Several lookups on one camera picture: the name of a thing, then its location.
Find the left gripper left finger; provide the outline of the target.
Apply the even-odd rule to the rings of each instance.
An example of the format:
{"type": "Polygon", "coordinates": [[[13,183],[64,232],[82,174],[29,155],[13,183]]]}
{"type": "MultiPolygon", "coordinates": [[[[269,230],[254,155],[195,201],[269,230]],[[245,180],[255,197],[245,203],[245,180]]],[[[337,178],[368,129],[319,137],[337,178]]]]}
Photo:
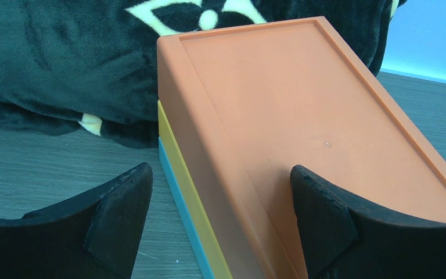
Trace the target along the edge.
{"type": "Polygon", "coordinates": [[[20,219],[0,219],[0,278],[130,278],[152,197],[141,163],[20,219]]]}

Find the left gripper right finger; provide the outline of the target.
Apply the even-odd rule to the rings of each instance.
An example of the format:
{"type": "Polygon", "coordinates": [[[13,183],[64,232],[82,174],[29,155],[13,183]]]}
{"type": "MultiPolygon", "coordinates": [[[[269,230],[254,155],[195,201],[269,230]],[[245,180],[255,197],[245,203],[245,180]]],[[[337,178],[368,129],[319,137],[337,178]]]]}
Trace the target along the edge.
{"type": "Polygon", "coordinates": [[[381,206],[301,165],[290,185],[309,278],[446,278],[446,223],[381,206]]]}

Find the orange drawer organizer box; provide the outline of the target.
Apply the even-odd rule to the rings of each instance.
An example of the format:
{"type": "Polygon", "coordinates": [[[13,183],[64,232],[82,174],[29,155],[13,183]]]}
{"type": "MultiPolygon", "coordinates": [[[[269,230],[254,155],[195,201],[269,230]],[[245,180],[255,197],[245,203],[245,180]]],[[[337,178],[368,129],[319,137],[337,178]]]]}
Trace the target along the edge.
{"type": "Polygon", "coordinates": [[[446,223],[446,161],[324,17],[157,41],[160,161],[204,278],[309,278],[290,172],[446,223]]]}

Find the black floral plush blanket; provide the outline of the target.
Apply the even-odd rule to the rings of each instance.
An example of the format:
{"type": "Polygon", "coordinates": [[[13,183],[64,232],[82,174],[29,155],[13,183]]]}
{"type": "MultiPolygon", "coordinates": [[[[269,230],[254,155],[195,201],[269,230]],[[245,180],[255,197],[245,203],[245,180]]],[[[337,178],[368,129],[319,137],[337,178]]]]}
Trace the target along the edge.
{"type": "Polygon", "coordinates": [[[324,16],[373,74],[402,1],[0,1],[0,128],[157,145],[162,35],[324,16]]]}

